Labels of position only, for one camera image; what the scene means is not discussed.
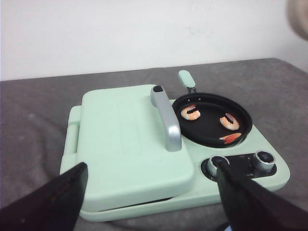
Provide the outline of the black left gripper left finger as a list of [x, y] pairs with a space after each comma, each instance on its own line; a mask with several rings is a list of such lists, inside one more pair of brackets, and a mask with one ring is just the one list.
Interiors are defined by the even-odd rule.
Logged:
[[72, 231], [86, 190], [83, 162], [0, 210], [2, 231]]

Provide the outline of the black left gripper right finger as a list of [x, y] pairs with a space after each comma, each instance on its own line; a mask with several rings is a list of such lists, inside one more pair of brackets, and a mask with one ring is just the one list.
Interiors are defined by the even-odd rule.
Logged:
[[263, 188], [224, 162], [218, 189], [231, 231], [306, 231], [307, 211]]

